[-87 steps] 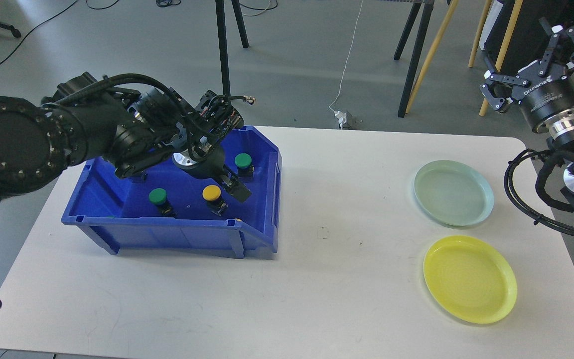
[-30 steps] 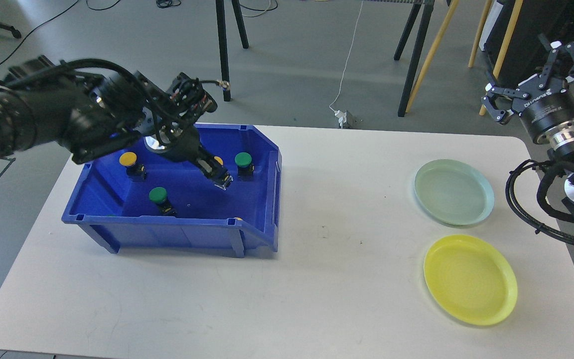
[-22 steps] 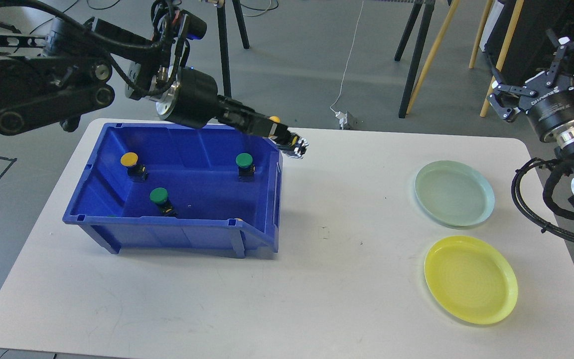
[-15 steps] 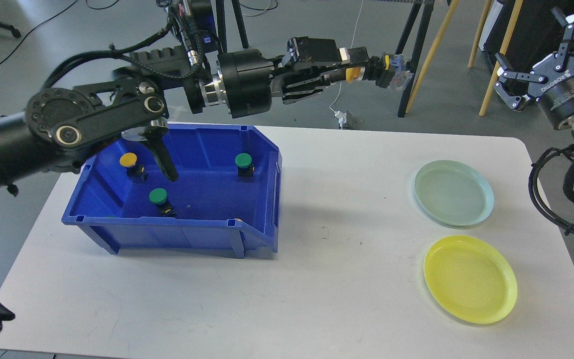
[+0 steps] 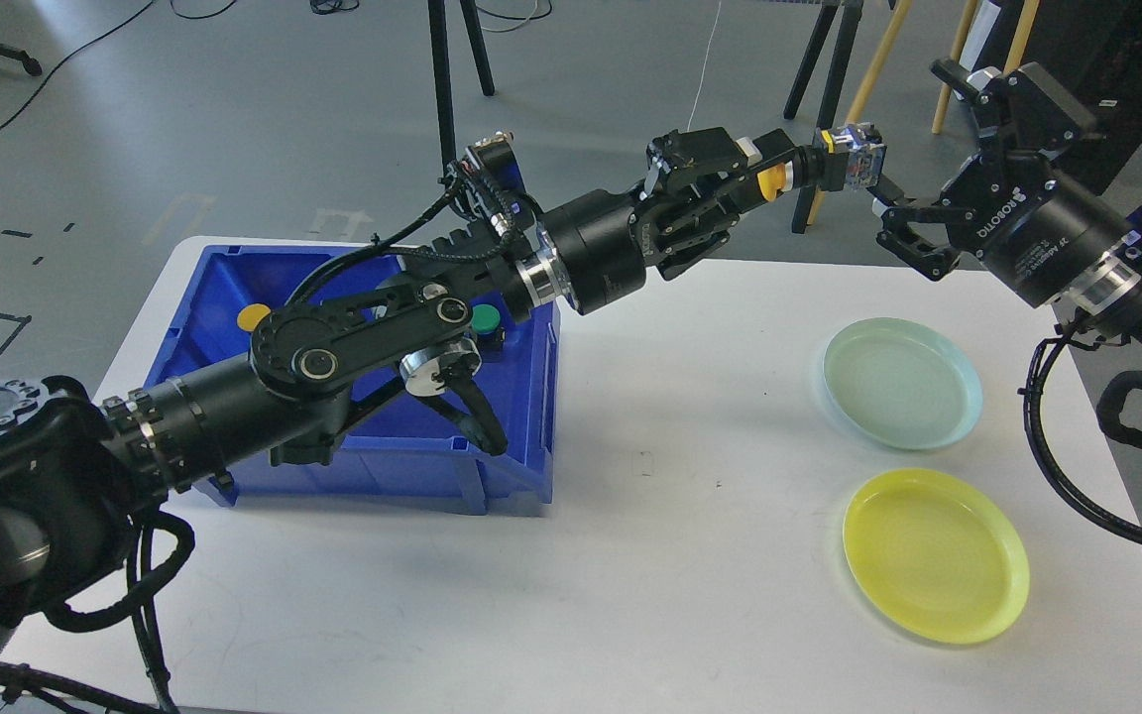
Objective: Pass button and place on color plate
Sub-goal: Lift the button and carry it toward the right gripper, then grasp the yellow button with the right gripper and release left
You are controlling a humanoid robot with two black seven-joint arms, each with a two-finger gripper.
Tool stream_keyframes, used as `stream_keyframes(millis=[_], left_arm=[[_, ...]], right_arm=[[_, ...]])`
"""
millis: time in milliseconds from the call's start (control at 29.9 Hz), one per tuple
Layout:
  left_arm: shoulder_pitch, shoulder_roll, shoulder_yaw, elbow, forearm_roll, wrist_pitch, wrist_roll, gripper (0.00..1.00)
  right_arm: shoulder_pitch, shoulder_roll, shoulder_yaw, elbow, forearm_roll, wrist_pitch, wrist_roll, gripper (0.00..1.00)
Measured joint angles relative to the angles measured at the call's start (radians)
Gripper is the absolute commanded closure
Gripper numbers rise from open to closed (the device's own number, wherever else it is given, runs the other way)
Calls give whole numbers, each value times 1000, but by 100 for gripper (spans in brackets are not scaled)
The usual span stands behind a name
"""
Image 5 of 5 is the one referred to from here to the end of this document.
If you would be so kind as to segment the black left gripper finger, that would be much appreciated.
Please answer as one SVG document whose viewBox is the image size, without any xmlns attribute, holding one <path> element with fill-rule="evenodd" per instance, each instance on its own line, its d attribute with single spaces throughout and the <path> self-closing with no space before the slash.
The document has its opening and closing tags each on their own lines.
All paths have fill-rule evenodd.
<svg viewBox="0 0 1142 714">
<path fill-rule="evenodd" d="M 675 196 L 699 182 L 735 199 L 777 199 L 802 184 L 802 149 L 774 130 L 734 139 L 725 128 L 674 130 L 649 142 L 644 196 Z"/>
<path fill-rule="evenodd" d="M 724 186 L 698 180 L 685 204 L 658 218 L 657 248 L 660 258 L 656 266 L 661 279 L 675 280 L 698 262 L 710 257 L 726 243 L 730 228 L 745 212 L 769 202 L 755 178 L 729 180 Z"/>
</svg>

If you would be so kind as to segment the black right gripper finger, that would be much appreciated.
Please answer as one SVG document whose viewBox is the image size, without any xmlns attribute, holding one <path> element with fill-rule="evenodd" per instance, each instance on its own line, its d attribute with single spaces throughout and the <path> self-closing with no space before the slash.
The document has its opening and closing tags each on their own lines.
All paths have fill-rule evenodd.
<svg viewBox="0 0 1142 714">
<path fill-rule="evenodd" d="M 943 196 L 925 199 L 908 198 L 896 182 L 882 175 L 869 188 L 875 203 L 883 207 L 882 228 L 876 234 L 876 244 L 892 252 L 908 267 L 936 282 L 956 268 L 960 250 L 942 244 L 930 244 L 928 240 L 915 231 L 912 223 L 943 223 L 943 225 L 967 226 L 974 219 L 974 209 L 956 206 Z"/>
<path fill-rule="evenodd" d="M 1011 157 L 1039 157 L 1053 173 L 1076 142 L 1097 141 L 1097 119 L 1042 64 L 1028 62 L 1010 72 L 965 69 L 955 59 L 935 59 L 932 72 L 970 109 L 978 151 L 960 173 L 1002 175 Z"/>
</svg>

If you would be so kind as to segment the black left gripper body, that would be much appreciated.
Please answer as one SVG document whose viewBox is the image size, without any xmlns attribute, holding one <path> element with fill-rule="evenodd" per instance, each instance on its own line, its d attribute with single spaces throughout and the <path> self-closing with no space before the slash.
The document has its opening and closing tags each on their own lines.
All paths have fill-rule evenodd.
<svg viewBox="0 0 1142 714">
<path fill-rule="evenodd" d="M 658 258 L 664 252 L 640 247 L 632 235 L 635 202 L 628 193 L 594 188 L 548 209 L 539 218 L 542 241 L 565 273 L 566 300 L 586 315 L 640 290 L 646 270 L 660 268 L 666 281 L 685 272 L 685 264 Z"/>
</svg>

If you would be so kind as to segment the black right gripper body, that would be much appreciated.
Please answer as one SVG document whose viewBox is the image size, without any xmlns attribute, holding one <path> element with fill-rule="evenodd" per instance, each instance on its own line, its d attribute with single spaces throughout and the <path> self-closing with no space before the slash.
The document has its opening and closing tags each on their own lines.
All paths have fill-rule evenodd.
<svg viewBox="0 0 1142 714">
<path fill-rule="evenodd" d="M 940 199 L 971 216 L 948 225 L 947 236 L 1030 306 L 1055 298 L 1133 228 L 1039 153 L 1014 151 L 1002 177 L 992 167 L 971 157 L 940 190 Z"/>
</svg>

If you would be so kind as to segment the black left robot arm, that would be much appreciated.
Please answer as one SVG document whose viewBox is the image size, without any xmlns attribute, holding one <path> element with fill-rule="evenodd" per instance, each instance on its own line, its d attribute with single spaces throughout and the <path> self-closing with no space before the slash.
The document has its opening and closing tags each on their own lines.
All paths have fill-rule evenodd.
<svg viewBox="0 0 1142 714">
<path fill-rule="evenodd" d="M 671 131 L 648 146 L 633 188 L 589 191 L 548 211 L 526 195 L 512 137 L 476 142 L 445 168 L 444 193 L 471 225 L 431 247 L 403 232 L 327 260 L 254 324 L 249 347 L 214 366 L 96 404 L 64 376 L 0 380 L 0 653 L 29 616 L 70 633 L 131 621 L 164 693 L 154 601 L 195 547 L 168 496 L 222 480 L 235 462 L 325 465 L 343 438 L 408 394 L 480 450 L 508 439 L 475 378 L 473 304 L 502 295 L 510 316 L 557 298 L 588 313 L 638 290 L 649 267 L 679 276 L 715 252 L 745 212 L 825 182 L 828 141 L 781 130 Z M 140 701 L 0 661 L 0 685 L 58 706 Z"/>
</svg>

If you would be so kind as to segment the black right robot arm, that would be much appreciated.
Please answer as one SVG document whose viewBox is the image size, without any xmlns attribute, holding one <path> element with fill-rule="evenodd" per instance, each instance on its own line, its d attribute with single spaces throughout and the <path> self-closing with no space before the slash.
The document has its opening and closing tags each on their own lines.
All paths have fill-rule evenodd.
<svg viewBox="0 0 1142 714">
<path fill-rule="evenodd" d="M 1096 119 L 1046 69 L 974 71 L 942 58 L 932 72 L 965 101 L 978 150 L 932 199 L 908 198 L 880 178 L 871 190 L 882 208 L 876 241 L 932 281 L 970 254 L 1030 306 L 1073 304 L 1073 319 L 1035 348 L 1020 390 L 1030 454 L 1065 505 L 1142 547 L 1142 526 L 1065 475 L 1042 420 L 1049 372 L 1065 348 L 1142 345 L 1142 204 L 1119 215 L 1059 167 L 1076 142 L 1095 141 Z M 1095 414 L 1105 438 L 1142 450 L 1142 370 L 1116 374 Z"/>
</svg>

